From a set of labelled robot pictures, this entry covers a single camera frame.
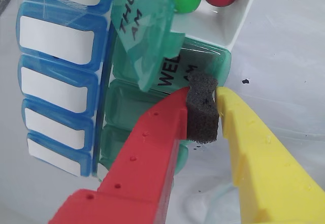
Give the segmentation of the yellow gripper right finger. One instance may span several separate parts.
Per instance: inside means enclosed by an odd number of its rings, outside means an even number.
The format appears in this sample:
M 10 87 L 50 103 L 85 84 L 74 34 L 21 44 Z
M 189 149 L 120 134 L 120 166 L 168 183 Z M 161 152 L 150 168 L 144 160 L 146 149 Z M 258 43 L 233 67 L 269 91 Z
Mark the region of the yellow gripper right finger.
M 228 140 L 242 223 L 324 223 L 324 190 L 231 89 L 215 102 Z

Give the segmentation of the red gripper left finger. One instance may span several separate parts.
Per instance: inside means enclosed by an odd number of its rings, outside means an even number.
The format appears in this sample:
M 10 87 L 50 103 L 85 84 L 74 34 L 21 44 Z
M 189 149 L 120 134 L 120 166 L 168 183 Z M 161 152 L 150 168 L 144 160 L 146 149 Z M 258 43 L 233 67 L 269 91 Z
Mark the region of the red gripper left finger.
M 181 140 L 210 143 L 219 115 L 215 78 L 199 72 L 141 115 L 95 191 L 80 189 L 51 223 L 164 223 Z

